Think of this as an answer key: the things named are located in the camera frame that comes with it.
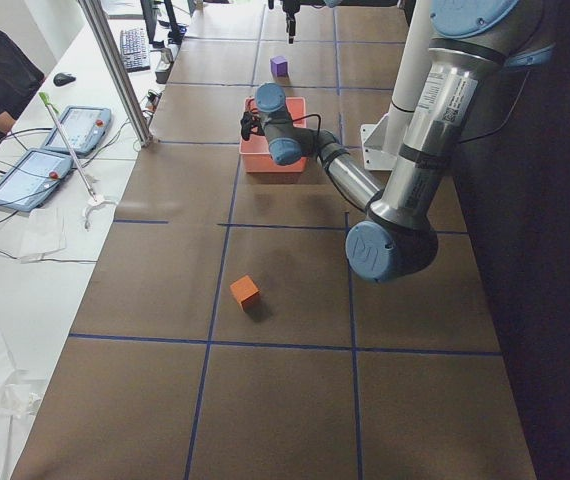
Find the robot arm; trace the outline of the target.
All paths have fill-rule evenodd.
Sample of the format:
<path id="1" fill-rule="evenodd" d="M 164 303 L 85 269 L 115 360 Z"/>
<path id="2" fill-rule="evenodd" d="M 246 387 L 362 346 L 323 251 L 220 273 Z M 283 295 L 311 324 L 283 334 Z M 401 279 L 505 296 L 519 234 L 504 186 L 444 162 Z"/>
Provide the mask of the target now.
<path id="1" fill-rule="evenodd" d="M 423 270 L 438 251 L 427 213 L 483 82 L 547 62 L 554 1 L 407 1 L 409 32 L 388 112 L 365 127 L 364 164 L 322 128 L 294 123 L 281 86 L 261 85 L 241 135 L 266 139 L 273 161 L 314 157 L 365 219 L 347 234 L 351 269 L 380 283 Z"/>

